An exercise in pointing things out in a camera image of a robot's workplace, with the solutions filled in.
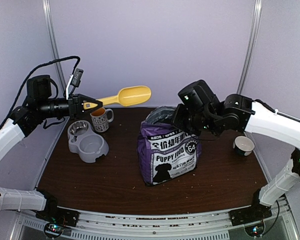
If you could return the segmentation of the purple pet food bag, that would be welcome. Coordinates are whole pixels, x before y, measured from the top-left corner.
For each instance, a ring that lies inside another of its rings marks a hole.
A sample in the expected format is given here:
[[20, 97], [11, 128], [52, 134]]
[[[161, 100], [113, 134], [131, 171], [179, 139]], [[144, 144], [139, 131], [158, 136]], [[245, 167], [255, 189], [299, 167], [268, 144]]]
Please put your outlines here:
[[146, 186], [162, 184], [197, 168], [202, 145], [197, 136], [171, 124], [175, 109], [157, 107], [141, 122], [136, 150]]

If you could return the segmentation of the yellow plastic scoop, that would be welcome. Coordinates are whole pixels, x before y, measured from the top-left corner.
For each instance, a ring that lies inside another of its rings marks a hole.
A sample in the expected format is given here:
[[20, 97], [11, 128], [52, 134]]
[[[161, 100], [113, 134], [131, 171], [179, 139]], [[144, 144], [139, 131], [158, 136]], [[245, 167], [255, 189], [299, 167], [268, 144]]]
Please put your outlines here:
[[152, 96], [152, 91], [148, 86], [139, 85], [122, 88], [117, 95], [99, 98], [104, 106], [119, 104], [123, 107], [139, 105], [147, 102]]

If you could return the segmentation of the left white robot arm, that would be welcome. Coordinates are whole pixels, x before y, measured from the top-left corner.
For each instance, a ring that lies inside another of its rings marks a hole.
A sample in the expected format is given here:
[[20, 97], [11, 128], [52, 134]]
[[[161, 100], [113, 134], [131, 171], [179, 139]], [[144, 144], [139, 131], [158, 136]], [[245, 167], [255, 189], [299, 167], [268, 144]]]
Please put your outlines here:
[[[77, 119], [106, 104], [102, 99], [83, 94], [52, 97], [52, 84], [54, 81], [49, 75], [35, 76], [26, 81], [27, 96], [24, 103], [12, 109], [0, 128], [0, 161], [47, 119]], [[0, 187], [0, 211], [32, 210], [42, 212], [51, 222], [57, 222], [62, 218], [62, 211], [57, 205], [57, 199], [44, 190]]]

